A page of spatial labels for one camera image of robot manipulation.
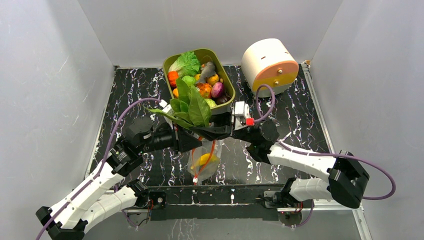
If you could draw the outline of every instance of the marble surface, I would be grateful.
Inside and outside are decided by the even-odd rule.
[[[258,118],[256,108],[253,107],[254,96],[246,83],[241,67],[230,65],[224,68],[235,88],[235,100],[247,102],[252,106],[253,117]],[[145,97],[160,98],[169,102],[171,95],[161,68],[131,68],[116,71],[91,170],[102,159],[106,143],[119,115],[131,103]],[[260,99],[260,111],[266,112],[270,102],[269,98]],[[154,108],[155,106],[154,102],[144,102],[130,110],[122,121],[123,123],[120,124],[114,141],[120,136],[122,126],[126,121],[149,114],[144,107]],[[154,126],[165,121],[161,116],[154,118]],[[292,132],[285,141],[286,143],[316,152],[329,151],[301,67],[293,85],[287,91],[276,96],[275,108],[270,119],[275,122],[281,138]],[[306,179],[310,177],[308,174],[290,167],[254,161],[245,149],[246,144],[246,142],[233,138],[225,139],[218,170],[209,179],[203,181],[203,184],[284,184],[288,178]],[[163,149],[145,153],[143,158],[144,163],[135,169],[125,182],[140,179],[147,186],[193,184],[193,177],[187,171],[188,153],[177,154],[171,149]]]

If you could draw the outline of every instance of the lettuce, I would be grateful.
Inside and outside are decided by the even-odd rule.
[[[180,78],[194,76],[200,70],[200,61],[193,51],[184,52],[169,67],[168,72],[176,71]]]

